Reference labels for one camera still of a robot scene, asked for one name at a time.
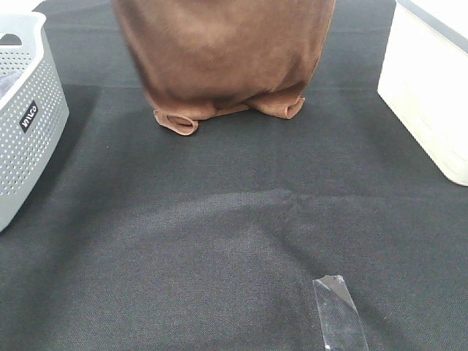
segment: perforated basket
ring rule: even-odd
[[[0,231],[40,177],[69,115],[44,23],[37,12],[0,13],[0,33],[21,40],[0,44],[0,75],[21,73],[0,99]]]

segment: transparent tape piece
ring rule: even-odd
[[[325,349],[369,351],[358,310],[342,276],[314,280]]]

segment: brown fabric bag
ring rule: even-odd
[[[335,0],[112,0],[156,120],[181,135],[302,107]]]

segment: white container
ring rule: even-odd
[[[0,75],[21,71],[0,99],[0,231],[34,187],[64,129],[69,111],[37,12],[0,13],[0,33],[21,45],[0,45]]]
[[[378,92],[440,170],[468,186],[468,2],[397,0]]]

